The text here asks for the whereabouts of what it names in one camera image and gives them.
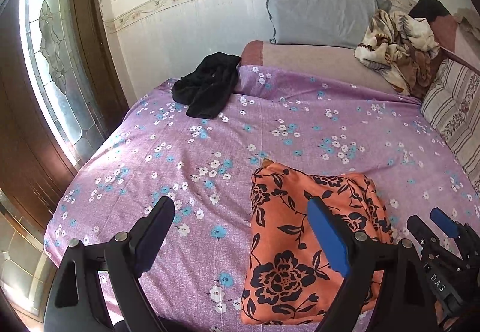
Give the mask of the striped floral cushion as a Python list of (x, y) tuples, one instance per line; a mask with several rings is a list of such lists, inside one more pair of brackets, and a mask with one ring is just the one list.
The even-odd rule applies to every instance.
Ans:
[(421, 113), (442, 137), (479, 190), (479, 75), (446, 59), (421, 105)]

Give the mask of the black crumpled garment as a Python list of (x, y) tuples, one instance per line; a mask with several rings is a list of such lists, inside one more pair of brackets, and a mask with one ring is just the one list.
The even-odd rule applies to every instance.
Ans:
[(222, 52), (206, 56), (194, 72), (174, 83), (173, 100), (187, 106), (188, 117), (216, 118), (238, 84), (240, 63), (239, 56)]

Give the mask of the purple floral bed sheet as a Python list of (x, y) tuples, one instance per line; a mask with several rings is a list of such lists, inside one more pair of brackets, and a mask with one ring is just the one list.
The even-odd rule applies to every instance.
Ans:
[(59, 263), (71, 239), (103, 243), (163, 196), (176, 213), (142, 287), (154, 311), (194, 331), (246, 331), (251, 175), (265, 159), (309, 175), (374, 181), (395, 238), (433, 208), (479, 227), (479, 194), (418, 100), (263, 66), (242, 66), (228, 104), (190, 118), (167, 80), (140, 99), (79, 170), (47, 226)]

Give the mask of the pink padded headboard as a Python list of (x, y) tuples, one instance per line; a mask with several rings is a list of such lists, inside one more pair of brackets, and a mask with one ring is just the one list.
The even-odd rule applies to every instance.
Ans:
[(453, 15), (437, 17), (430, 25), (435, 40), (449, 58), (479, 72), (479, 41), (464, 31)]

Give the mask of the orange black floral blouse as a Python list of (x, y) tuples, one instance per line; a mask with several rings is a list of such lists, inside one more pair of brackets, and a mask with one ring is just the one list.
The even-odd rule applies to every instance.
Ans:
[(250, 325), (321, 322), (340, 286), (308, 222), (308, 201), (319, 197), (354, 232), (393, 241), (386, 207), (363, 174), (306, 175), (266, 160), (252, 175), (251, 251), (241, 297)]

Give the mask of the black garment on headboard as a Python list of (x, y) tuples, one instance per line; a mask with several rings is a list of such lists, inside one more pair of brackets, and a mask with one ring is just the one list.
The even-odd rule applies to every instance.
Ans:
[(408, 13), (411, 18), (425, 19), (428, 23), (434, 22), (437, 17), (446, 17), (450, 14), (438, 0), (419, 0)]

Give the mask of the wooden door with stained glass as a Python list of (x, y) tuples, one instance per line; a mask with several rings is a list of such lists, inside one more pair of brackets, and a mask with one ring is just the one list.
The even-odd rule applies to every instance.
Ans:
[(98, 0), (1, 0), (1, 290), (44, 317), (47, 225), (127, 101)]

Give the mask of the beige towel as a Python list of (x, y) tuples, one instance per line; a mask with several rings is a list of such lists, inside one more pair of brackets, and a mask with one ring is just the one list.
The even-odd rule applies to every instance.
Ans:
[(464, 31), (469, 32), (477, 41), (480, 41), (480, 17), (476, 10), (459, 8), (454, 14), (454, 18)]

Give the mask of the beige brown floral blanket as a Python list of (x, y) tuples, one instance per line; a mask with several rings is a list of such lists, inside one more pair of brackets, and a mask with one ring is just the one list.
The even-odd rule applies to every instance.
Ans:
[(424, 99), (442, 62), (442, 51), (425, 18), (376, 10), (354, 55), (400, 95)]

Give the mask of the grey pillow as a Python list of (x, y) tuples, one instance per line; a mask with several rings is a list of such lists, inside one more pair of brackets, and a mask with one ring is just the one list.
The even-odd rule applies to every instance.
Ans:
[(267, 0), (273, 44), (355, 49), (376, 10), (389, 0)]

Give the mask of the pink quilted mattress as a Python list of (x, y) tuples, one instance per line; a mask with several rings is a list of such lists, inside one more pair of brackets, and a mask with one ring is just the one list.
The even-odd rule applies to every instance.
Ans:
[(363, 66), (352, 49), (319, 45), (270, 44), (260, 40), (248, 43), (242, 51), (243, 65), (274, 67), (335, 79), (376, 91), (395, 91), (381, 75)]

